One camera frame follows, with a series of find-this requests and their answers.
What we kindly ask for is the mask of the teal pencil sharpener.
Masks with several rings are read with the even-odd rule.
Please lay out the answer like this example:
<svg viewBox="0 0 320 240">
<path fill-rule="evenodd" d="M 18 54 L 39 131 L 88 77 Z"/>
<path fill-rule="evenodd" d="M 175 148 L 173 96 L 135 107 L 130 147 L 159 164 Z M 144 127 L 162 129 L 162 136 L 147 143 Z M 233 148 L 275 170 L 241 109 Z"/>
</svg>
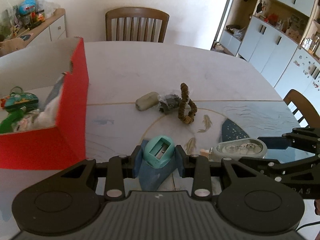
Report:
<svg viewBox="0 0 320 240">
<path fill-rule="evenodd" d="M 149 140 L 143 149 L 144 161 L 155 169 L 163 168 L 174 155 L 175 144 L 170 137 L 159 135 Z"/>
</svg>

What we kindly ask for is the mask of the grey correction tape dispenser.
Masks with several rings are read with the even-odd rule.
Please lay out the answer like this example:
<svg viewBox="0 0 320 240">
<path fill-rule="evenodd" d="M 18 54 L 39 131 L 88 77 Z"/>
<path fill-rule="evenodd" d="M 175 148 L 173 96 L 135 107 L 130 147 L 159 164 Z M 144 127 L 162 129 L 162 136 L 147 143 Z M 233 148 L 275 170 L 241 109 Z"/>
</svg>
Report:
<svg viewBox="0 0 320 240">
<path fill-rule="evenodd" d="M 209 150 L 200 150 L 200 155 L 207 157 L 209 161 L 220 162 L 223 158 L 239 160 L 242 157 L 263 158 L 267 153 L 266 144 L 253 138 L 225 141 L 217 144 Z"/>
</svg>

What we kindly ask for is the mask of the dark items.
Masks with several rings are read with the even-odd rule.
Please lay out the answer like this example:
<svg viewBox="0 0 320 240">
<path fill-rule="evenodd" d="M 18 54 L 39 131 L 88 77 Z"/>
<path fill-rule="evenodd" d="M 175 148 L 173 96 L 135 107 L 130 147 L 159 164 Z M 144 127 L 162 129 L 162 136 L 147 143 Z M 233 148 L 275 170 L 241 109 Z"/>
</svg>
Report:
<svg viewBox="0 0 320 240">
<path fill-rule="evenodd" d="M 180 97 L 176 94 L 160 95 L 158 97 L 159 111 L 163 114 L 169 114 L 179 108 Z"/>
</svg>

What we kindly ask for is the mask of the grey-green eraser block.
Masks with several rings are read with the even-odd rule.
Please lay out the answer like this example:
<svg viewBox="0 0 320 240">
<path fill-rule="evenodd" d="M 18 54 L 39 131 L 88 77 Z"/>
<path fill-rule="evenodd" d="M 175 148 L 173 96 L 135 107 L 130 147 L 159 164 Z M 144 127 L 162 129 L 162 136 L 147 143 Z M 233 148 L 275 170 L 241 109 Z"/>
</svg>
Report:
<svg viewBox="0 0 320 240">
<path fill-rule="evenodd" d="M 141 96 L 136 100 L 136 109 L 139 111 L 146 111 L 147 109 L 157 105 L 158 96 L 159 94 L 157 92 L 150 92 L 144 96 Z"/>
</svg>

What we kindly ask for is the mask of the grey foil packet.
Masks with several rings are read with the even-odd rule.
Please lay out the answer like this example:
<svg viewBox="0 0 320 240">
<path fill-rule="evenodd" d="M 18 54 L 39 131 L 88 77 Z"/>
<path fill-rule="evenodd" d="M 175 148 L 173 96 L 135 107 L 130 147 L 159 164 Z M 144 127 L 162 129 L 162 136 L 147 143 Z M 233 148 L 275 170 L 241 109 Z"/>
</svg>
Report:
<svg viewBox="0 0 320 240">
<path fill-rule="evenodd" d="M 42 105 L 42 110 L 44 110 L 45 107 L 48 105 L 48 103 L 50 103 L 53 99 L 55 99 L 59 95 L 59 92 L 60 92 L 61 88 L 63 87 L 63 83 L 64 83 L 64 79 L 65 79 L 66 74 L 67 73 L 64 72 L 60 75 L 60 77 L 56 81 L 55 85 L 53 86 L 52 90 L 48 94 L 44 104 Z"/>
</svg>

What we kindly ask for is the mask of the red cardboard box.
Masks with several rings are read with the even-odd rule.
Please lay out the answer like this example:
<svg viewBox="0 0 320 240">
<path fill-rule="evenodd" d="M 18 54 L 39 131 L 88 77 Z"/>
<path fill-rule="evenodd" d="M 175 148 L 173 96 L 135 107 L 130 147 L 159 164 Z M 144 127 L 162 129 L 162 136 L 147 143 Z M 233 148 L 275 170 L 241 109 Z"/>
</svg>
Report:
<svg viewBox="0 0 320 240">
<path fill-rule="evenodd" d="M 84 40 L 64 38 L 1 57 L 1 97 L 38 97 L 39 113 L 1 135 L 1 168 L 62 170 L 84 160 L 88 71 Z"/>
</svg>

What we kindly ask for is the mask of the teal dinosaur pouch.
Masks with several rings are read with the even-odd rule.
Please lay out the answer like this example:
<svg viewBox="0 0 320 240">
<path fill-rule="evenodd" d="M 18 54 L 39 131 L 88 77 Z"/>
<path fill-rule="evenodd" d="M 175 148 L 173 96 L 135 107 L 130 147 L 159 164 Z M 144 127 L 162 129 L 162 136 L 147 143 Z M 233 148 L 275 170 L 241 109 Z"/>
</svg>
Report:
<svg viewBox="0 0 320 240">
<path fill-rule="evenodd" d="M 24 92 L 21 87 L 13 87 L 8 96 L 1 98 L 1 107 L 8 113 L 23 109 L 26 112 L 33 111 L 39 106 L 39 98 L 29 92 Z"/>
</svg>

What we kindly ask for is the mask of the wooden slat chair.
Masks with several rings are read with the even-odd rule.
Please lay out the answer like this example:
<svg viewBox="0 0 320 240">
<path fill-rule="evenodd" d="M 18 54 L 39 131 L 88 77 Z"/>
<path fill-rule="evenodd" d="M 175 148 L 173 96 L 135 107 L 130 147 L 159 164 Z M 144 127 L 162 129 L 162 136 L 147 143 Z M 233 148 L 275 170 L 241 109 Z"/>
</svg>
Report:
<svg viewBox="0 0 320 240">
<path fill-rule="evenodd" d="M 143 41 L 163 43 L 169 14 L 144 7 L 121 7 L 105 14 L 107 41 Z"/>
</svg>

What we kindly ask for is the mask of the green fluffy toy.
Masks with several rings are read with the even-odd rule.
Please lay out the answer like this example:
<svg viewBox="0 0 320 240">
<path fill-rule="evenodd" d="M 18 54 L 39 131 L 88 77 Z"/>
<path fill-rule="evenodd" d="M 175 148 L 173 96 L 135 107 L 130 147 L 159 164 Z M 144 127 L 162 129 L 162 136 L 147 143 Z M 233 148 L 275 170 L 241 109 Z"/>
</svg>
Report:
<svg viewBox="0 0 320 240">
<path fill-rule="evenodd" d="M 26 107 L 21 107 L 18 110 L 10 113 L 6 119 L 1 122 L 0 133 L 11 133 L 13 132 L 13 124 L 20 121 L 24 117 Z"/>
</svg>

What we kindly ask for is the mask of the white sideboard with wood top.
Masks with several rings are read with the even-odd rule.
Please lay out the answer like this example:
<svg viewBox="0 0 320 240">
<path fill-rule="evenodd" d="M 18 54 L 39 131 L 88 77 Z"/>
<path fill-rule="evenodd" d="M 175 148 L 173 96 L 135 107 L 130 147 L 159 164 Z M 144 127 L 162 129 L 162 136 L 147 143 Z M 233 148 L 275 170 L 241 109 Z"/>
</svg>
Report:
<svg viewBox="0 0 320 240">
<path fill-rule="evenodd" d="M 12 38 L 1 42 L 1 56 L 39 44 L 47 44 L 55 40 L 61 40 L 67 37 L 65 24 L 66 11 L 58 8 L 53 16 L 47 18 L 38 27 L 32 30 L 26 30 L 17 38 Z"/>
</svg>

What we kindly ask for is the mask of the white wall cabinet unit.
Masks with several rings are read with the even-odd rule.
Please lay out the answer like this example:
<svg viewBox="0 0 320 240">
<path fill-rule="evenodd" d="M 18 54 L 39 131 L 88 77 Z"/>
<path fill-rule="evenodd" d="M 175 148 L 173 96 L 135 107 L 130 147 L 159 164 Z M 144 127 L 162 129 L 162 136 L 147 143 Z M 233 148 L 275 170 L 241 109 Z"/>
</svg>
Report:
<svg viewBox="0 0 320 240">
<path fill-rule="evenodd" d="M 227 0 L 214 45 L 319 108 L 319 0 Z"/>
</svg>

